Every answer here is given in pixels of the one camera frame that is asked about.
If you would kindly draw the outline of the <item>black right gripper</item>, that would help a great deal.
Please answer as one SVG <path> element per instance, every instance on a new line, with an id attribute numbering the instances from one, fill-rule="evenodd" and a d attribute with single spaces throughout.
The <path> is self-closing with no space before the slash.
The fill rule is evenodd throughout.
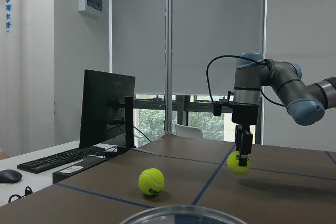
<path id="1" fill-rule="evenodd" d="M 253 134 L 242 129 L 241 125 L 256 125 L 258 122 L 259 105 L 233 105 L 232 122 L 235 126 L 235 145 L 239 151 L 238 165 L 247 166 L 248 155 L 251 153 Z"/>

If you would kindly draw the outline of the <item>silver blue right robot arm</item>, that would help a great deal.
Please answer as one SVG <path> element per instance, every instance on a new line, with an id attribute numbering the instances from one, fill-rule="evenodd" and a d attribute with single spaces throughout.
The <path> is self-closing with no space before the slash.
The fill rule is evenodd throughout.
<path id="1" fill-rule="evenodd" d="M 272 87 L 293 120 L 303 126 L 323 118 L 335 107 L 335 78 L 305 85 L 297 64 L 263 58 L 261 53 L 242 53 L 236 61 L 232 121 L 237 124 L 235 143 L 238 165 L 247 166 L 253 135 L 250 126 L 258 121 L 261 89 Z"/>

